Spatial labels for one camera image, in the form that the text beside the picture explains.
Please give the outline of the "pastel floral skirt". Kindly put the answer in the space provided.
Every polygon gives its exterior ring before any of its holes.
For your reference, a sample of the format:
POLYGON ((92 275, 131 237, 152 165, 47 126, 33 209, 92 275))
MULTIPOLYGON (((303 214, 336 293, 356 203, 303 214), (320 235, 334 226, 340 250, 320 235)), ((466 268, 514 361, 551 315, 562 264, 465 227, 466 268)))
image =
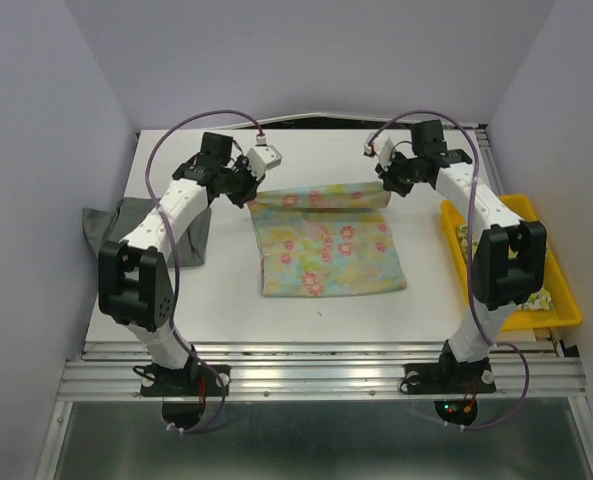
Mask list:
POLYGON ((248 203, 266 297, 346 297, 406 288, 379 182, 262 192, 248 203))

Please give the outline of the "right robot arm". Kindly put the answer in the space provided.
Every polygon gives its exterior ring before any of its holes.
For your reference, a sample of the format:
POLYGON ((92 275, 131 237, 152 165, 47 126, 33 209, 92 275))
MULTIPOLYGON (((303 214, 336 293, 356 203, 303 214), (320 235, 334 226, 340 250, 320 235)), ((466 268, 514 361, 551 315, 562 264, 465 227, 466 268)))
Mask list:
POLYGON ((489 353, 507 318, 544 283, 547 231, 507 207, 479 176, 476 153, 448 147, 439 120, 410 128, 412 153, 402 154, 382 130, 365 143, 384 188, 401 197, 427 184, 450 201, 467 228, 469 310, 434 363, 404 367, 400 389, 409 395, 495 390, 489 353))

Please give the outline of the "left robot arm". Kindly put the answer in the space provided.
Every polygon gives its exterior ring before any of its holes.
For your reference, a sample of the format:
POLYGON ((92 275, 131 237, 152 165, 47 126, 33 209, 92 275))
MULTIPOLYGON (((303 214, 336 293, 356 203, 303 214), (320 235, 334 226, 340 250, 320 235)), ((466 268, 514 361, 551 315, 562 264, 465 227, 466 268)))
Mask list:
POLYGON ((129 233, 98 254, 100 311, 129 330, 151 357, 134 371, 144 397, 190 396, 205 388, 206 369, 174 325, 179 296, 178 243, 221 195, 242 208, 256 197, 281 154, 258 135, 238 157, 232 137, 206 133, 199 151, 173 173, 166 191, 129 233))

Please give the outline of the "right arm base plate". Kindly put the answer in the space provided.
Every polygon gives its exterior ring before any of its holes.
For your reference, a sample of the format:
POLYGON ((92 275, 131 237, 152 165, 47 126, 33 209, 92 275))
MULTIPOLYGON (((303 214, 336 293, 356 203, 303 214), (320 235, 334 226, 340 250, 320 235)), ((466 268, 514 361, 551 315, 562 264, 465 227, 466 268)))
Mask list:
POLYGON ((403 366, 400 393, 432 397, 439 419, 462 429, 471 427, 477 418, 478 397, 496 392, 496 383, 488 363, 448 372, 438 363, 410 363, 403 366))

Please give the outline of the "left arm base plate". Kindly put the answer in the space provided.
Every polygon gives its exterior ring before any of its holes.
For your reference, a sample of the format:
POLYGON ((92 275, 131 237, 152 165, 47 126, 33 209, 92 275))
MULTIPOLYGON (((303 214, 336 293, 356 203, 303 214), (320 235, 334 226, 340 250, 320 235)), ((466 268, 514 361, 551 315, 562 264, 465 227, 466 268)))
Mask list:
POLYGON ((229 395, 231 367, 205 365, 192 360, 171 370, 151 363, 136 365, 140 396, 162 399, 161 416, 168 431, 181 435, 202 433, 215 423, 229 395))

